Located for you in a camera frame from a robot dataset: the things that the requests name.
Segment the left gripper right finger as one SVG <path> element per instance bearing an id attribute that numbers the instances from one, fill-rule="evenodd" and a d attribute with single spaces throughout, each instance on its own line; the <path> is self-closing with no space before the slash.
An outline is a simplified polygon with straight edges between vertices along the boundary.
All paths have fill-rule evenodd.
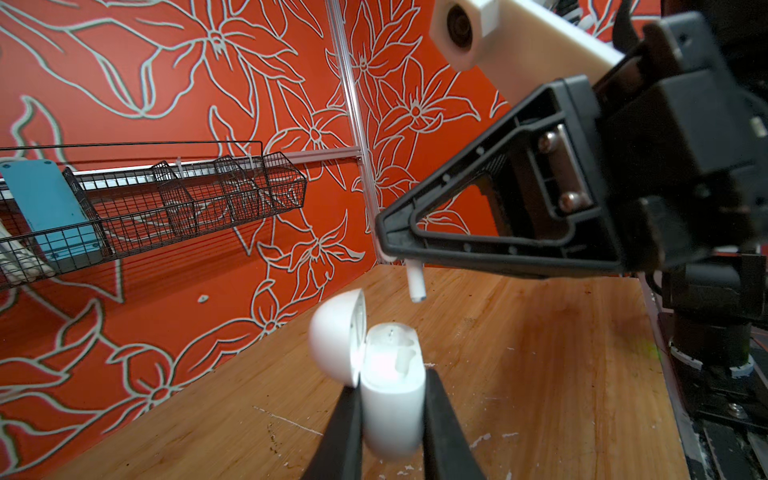
<path id="1" fill-rule="evenodd" d="M 424 478 L 485 479 L 463 434 L 438 372 L 426 370 L 424 405 Z"/>

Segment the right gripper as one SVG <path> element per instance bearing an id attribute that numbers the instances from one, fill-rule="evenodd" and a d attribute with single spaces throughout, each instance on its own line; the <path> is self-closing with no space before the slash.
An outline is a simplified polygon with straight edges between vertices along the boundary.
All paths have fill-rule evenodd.
<path id="1" fill-rule="evenodd" d="M 767 239 L 767 104 L 696 11 L 644 27 L 594 87 L 608 205 L 630 271 Z"/>

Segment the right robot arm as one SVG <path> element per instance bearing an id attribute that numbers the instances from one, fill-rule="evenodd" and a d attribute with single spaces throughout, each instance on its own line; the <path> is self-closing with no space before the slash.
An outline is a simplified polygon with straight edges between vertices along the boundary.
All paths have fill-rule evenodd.
<path id="1" fill-rule="evenodd" d="M 623 2 L 604 43 L 540 1 L 438 1 L 430 35 L 510 110 L 380 213 L 383 252 L 519 278 L 662 273 L 672 356 L 751 373 L 766 314 L 767 5 Z"/>

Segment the white round puck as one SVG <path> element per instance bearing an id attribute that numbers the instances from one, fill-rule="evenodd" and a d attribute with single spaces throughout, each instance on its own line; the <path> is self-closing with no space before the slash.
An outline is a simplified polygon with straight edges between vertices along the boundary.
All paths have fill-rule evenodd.
<path id="1" fill-rule="evenodd" d="M 362 400 L 363 439 L 386 461 L 409 457 L 424 433 L 426 367 L 412 327 L 367 325 L 361 289 L 338 294 L 314 312 L 308 329 L 310 354 L 325 375 L 357 389 Z"/>

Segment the blue white box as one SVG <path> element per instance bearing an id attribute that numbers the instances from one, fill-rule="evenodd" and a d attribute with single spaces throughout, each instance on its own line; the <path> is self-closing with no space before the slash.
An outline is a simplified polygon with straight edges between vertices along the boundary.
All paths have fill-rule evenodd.
<path id="1" fill-rule="evenodd" d="M 103 260 L 97 231 L 57 164 L 9 162 L 1 166 L 1 174 L 54 272 L 67 273 Z"/>

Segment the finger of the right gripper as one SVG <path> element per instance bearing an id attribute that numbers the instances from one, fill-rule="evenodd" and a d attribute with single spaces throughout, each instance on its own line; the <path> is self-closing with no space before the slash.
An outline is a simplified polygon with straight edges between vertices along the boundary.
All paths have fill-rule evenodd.
<path id="1" fill-rule="evenodd" d="M 377 215 L 382 251 L 402 260 L 529 279 L 626 272 L 627 254 L 608 208 L 599 115 L 584 75 L 536 88 Z M 488 199 L 495 235 L 419 227 L 427 214 L 470 186 Z"/>

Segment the white earbud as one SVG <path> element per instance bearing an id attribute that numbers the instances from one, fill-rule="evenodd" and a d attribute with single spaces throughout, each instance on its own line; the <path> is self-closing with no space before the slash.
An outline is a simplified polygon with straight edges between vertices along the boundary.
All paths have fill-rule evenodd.
<path id="1" fill-rule="evenodd" d="M 420 260 L 406 259 L 407 283 L 409 296 L 413 303 L 421 303 L 426 299 L 426 284 L 424 277 L 424 264 Z"/>

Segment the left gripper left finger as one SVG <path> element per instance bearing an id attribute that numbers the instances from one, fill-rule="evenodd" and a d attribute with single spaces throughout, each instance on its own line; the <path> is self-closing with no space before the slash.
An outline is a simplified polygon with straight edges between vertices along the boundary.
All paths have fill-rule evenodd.
<path id="1" fill-rule="evenodd" d="M 358 389 L 344 387 L 302 480 L 362 478 L 362 400 Z"/>

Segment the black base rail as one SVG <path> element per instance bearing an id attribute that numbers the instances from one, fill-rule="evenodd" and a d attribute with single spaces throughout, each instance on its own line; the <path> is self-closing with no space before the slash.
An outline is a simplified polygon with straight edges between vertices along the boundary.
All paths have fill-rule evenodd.
<path id="1" fill-rule="evenodd" d="M 767 477 L 767 332 L 752 328 L 753 370 L 718 390 L 672 354 L 673 312 L 662 306 L 654 274 L 640 278 L 654 341 L 691 479 Z"/>

